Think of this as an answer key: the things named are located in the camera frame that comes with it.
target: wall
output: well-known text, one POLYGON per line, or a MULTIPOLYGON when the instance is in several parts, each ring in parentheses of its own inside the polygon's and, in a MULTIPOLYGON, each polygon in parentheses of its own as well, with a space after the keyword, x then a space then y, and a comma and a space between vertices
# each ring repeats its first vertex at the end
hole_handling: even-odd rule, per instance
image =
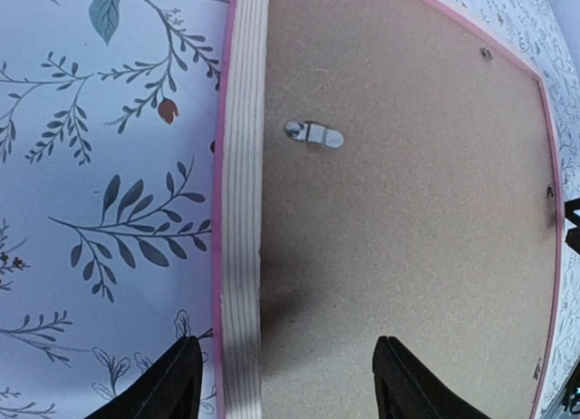
POLYGON ((576 70, 580 68, 580 0, 550 0, 576 70))

